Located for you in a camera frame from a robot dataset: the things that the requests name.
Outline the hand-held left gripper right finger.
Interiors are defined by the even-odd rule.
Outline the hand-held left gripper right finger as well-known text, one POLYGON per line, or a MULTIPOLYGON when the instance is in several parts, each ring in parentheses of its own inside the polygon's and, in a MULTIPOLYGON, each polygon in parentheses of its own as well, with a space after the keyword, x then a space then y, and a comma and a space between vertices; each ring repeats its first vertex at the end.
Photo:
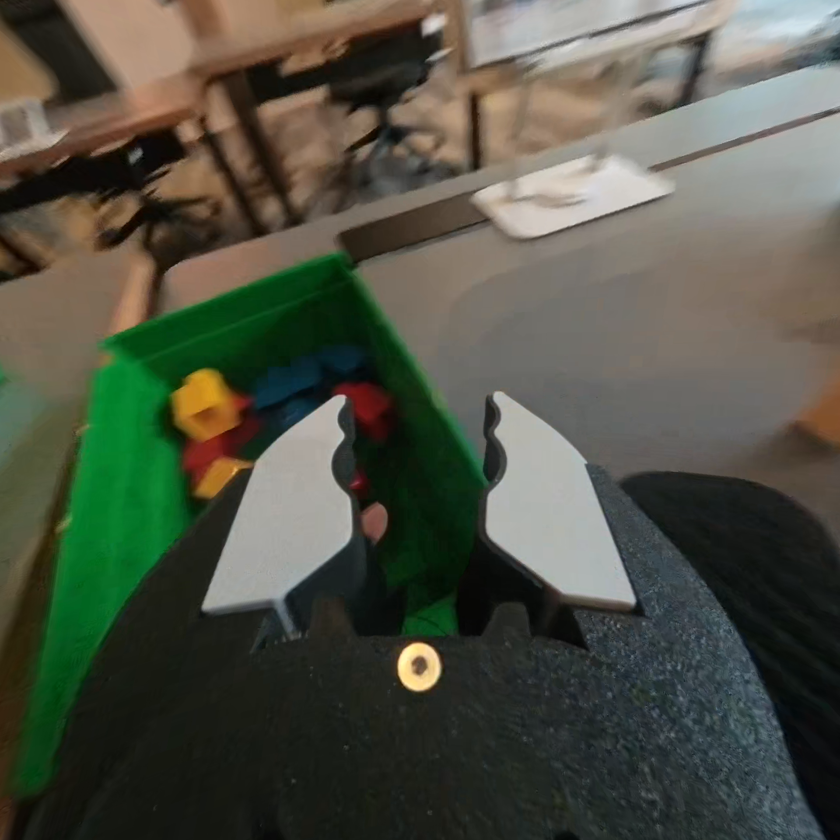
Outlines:
POLYGON ((504 392, 486 401, 492 549, 560 601, 630 613, 637 597, 585 457, 504 392))

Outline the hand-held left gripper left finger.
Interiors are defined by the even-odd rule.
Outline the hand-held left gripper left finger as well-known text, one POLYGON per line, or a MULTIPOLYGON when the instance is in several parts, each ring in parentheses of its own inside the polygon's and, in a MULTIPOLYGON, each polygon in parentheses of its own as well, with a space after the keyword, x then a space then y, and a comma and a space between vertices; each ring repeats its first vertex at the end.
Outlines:
POLYGON ((315 601, 361 589, 361 515, 350 400, 330 398, 257 458, 206 590, 202 611, 273 611, 304 634, 315 601))

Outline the pile of colourful mega blocks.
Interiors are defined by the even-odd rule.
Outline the pile of colourful mega blocks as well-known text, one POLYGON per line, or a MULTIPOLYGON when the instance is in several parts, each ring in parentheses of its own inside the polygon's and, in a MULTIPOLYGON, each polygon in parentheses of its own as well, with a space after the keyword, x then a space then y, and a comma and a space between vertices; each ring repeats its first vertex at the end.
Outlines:
POLYGON ((334 396, 350 400, 354 427, 382 444, 396 424, 396 404, 379 383, 368 351, 333 344, 271 366, 249 390, 236 391, 223 374, 190 373, 170 397, 171 420, 184 437, 182 469, 192 495, 214 499, 251 467, 278 437, 334 396))

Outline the green plastic bin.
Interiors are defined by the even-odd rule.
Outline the green plastic bin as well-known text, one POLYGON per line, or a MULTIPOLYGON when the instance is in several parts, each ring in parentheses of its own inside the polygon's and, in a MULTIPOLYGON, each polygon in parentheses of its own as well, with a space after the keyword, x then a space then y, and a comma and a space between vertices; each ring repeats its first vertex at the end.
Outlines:
POLYGON ((388 584, 407 588, 403 628, 455 631, 445 601, 473 540, 486 486, 480 459, 349 257, 306 260, 101 342, 109 359, 88 403, 12 775, 17 798, 45 789, 71 702, 109 625, 202 511, 187 490, 171 393, 187 374, 215 369, 254 395, 270 367, 336 344, 366 349, 395 404, 388 439, 363 437, 356 454, 395 526, 381 556, 388 584))

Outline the black quilted wrist rest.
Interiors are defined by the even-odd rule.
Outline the black quilted wrist rest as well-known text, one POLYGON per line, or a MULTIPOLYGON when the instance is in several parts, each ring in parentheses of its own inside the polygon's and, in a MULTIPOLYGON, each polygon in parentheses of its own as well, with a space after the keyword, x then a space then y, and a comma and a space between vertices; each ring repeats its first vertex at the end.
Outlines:
POLYGON ((837 544, 793 499, 745 479, 647 472, 621 486, 737 628, 812 813, 825 838, 838 838, 837 544))

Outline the white document stand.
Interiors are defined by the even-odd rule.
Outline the white document stand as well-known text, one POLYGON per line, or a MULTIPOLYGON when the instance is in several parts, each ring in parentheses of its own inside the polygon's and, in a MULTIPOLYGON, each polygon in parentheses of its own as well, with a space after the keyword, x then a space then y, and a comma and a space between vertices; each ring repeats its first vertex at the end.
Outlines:
POLYGON ((676 186, 620 154, 546 167, 474 192, 477 212, 519 241, 558 234, 671 196, 676 186))

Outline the black office chair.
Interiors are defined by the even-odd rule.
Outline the black office chair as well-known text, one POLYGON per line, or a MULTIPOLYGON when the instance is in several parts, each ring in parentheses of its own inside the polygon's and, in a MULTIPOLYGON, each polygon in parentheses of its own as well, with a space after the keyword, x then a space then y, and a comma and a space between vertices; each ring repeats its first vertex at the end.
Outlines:
POLYGON ((6 216, 68 197, 92 198, 101 207, 132 195, 138 207, 126 222, 98 228, 101 249, 113 249, 140 234, 143 250, 156 257, 160 232, 191 245, 212 245, 222 233, 220 201, 204 195, 164 197, 155 187, 187 156, 186 146, 173 130, 153 132, 99 154, 71 156, 4 187, 1 212, 6 216))

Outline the brown-top desk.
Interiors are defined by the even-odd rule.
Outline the brown-top desk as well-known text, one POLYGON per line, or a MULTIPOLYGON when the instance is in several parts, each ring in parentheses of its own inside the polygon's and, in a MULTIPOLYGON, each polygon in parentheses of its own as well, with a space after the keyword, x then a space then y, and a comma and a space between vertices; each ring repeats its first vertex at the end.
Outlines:
POLYGON ((2 161, 2 181, 31 176, 112 144, 173 130, 188 120, 201 121, 207 112, 207 89, 220 84, 287 226, 300 225, 302 215, 291 201, 287 175, 260 123, 247 70, 391 33, 436 12, 456 14, 456 8, 454 2, 338 2, 291 15, 270 12, 255 22, 202 35, 186 71, 73 106, 65 115, 68 132, 48 148, 2 161))

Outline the pale-top desk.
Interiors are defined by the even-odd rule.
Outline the pale-top desk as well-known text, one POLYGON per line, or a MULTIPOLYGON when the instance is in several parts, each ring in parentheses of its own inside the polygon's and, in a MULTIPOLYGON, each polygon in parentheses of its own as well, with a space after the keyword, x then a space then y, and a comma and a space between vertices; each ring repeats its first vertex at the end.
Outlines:
POLYGON ((691 46, 693 63, 678 106, 690 102, 710 38, 737 2, 447 2, 458 75, 467 89, 467 162, 484 164, 481 105, 494 91, 544 74, 645 60, 691 46))

